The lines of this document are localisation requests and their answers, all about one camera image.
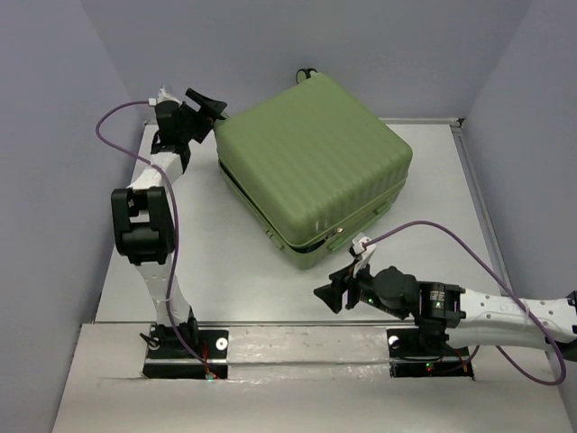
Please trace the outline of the green hard-shell suitcase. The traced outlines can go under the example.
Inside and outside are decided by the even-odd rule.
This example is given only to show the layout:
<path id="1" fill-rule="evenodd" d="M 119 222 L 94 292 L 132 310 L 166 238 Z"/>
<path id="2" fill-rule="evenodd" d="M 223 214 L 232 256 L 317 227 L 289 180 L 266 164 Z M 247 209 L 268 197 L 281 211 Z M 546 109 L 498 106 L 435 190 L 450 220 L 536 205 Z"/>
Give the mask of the green hard-shell suitcase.
<path id="1" fill-rule="evenodd" d="M 316 69 L 214 126 L 227 186 L 295 267 L 306 270 L 374 225 L 406 184 L 413 150 Z"/>

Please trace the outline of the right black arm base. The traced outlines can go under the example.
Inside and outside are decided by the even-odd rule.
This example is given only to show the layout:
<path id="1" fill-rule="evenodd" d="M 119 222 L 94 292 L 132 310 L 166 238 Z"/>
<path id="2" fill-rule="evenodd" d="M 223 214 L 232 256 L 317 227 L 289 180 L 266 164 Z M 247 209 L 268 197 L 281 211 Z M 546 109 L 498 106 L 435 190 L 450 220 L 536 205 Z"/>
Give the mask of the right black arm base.
<path id="1" fill-rule="evenodd" d="M 474 378 L 467 347 L 451 348 L 422 345 L 417 328 L 402 327 L 387 330 L 389 375 L 401 378 Z"/>

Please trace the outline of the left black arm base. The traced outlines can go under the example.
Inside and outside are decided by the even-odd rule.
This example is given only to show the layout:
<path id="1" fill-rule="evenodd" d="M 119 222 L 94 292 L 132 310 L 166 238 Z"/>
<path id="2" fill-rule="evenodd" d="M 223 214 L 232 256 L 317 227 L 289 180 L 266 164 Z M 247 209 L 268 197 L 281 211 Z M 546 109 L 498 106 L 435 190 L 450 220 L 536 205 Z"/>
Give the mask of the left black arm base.
<path id="1" fill-rule="evenodd" d="M 151 325 L 140 333 L 146 345 L 142 374 L 148 379 L 224 380 L 228 378 L 229 330 L 200 328 L 197 345 L 187 341 L 192 355 L 169 327 Z"/>

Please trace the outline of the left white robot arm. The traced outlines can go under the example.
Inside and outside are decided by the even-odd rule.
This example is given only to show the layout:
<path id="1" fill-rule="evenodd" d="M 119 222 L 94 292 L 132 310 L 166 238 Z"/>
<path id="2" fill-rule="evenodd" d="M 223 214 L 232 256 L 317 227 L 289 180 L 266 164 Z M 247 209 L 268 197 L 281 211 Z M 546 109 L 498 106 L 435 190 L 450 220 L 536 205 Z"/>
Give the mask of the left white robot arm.
<path id="1" fill-rule="evenodd" d="M 155 332 L 146 341 L 169 345 L 181 356 L 194 354 L 200 337 L 176 276 L 179 214 L 173 185 L 188 168 L 190 144 L 202 143 L 227 107 L 193 89 L 186 96 L 182 102 L 161 88 L 146 100 L 157 123 L 150 154 L 137 158 L 145 167 L 136 180 L 111 194 L 116 250 L 141 275 L 156 311 Z"/>

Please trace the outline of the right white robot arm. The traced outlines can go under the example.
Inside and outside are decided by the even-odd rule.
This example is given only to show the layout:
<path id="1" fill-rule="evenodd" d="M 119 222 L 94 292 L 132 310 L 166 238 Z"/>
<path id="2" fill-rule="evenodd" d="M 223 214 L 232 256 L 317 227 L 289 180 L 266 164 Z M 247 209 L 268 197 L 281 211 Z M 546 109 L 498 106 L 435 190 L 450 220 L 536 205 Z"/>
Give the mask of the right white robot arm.
<path id="1" fill-rule="evenodd" d="M 395 318 L 412 318 L 413 327 L 396 335 L 396 356 L 437 357 L 468 346 L 560 350 L 576 359 L 576 296 L 521 299 L 489 295 L 455 284 L 419 281 L 394 266 L 372 275 L 368 268 L 345 267 L 330 274 L 314 295 L 334 313 L 364 303 Z"/>

